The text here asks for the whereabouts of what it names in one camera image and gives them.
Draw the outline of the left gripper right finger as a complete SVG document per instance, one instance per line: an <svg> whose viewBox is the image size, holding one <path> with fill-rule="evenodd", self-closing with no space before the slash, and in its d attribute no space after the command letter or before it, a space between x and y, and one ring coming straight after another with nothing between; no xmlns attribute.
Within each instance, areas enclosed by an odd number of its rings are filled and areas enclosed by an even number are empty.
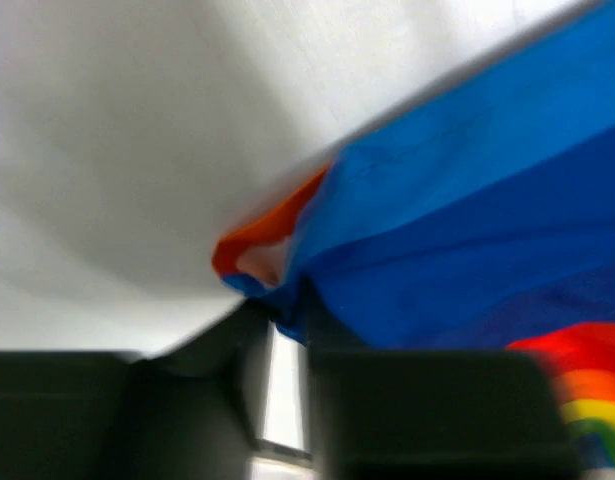
<svg viewBox="0 0 615 480"><path fill-rule="evenodd" d="M576 479L547 378L505 351L372 348L301 286L309 440L321 479Z"/></svg>

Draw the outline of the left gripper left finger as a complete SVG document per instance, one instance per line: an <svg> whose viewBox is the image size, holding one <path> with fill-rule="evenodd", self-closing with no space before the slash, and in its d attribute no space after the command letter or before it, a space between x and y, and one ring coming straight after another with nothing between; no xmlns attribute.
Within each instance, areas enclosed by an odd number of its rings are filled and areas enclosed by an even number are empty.
<svg viewBox="0 0 615 480"><path fill-rule="evenodd" d="M0 479L242 479L271 310L246 300L162 355L0 351Z"/></svg>

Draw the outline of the rainbow striped shorts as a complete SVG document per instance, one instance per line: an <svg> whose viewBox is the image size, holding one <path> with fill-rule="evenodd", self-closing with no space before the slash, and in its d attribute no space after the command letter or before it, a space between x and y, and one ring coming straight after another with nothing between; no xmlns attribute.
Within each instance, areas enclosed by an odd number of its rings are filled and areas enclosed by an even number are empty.
<svg viewBox="0 0 615 480"><path fill-rule="evenodd" d="M212 265L298 341L308 280L374 347L541 354L615 468L615 1L351 143Z"/></svg>

